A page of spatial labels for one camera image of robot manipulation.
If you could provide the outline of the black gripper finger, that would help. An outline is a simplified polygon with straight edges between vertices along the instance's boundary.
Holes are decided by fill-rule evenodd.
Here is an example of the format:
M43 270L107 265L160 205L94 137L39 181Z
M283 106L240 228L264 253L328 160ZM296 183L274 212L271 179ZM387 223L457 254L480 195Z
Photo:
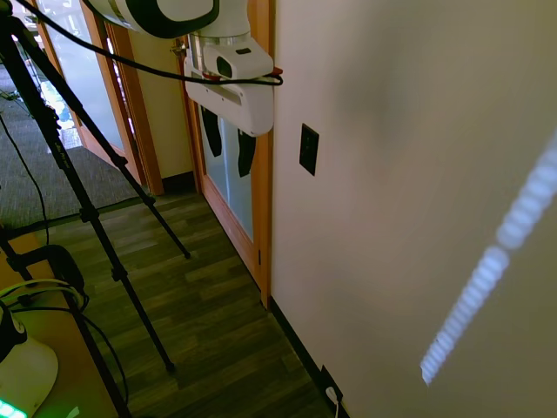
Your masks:
M238 175L243 178L250 174L256 151L256 138L238 130Z
M218 115L205 107L201 107L201 114L211 153L213 156L220 156L222 153L222 139L218 126Z

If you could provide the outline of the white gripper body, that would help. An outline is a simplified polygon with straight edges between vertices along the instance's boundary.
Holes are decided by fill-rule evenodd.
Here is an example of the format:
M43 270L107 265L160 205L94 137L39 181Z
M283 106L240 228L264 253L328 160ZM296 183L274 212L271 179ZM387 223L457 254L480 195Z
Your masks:
M191 100L253 137L264 135L273 127L271 86L186 82L185 88Z

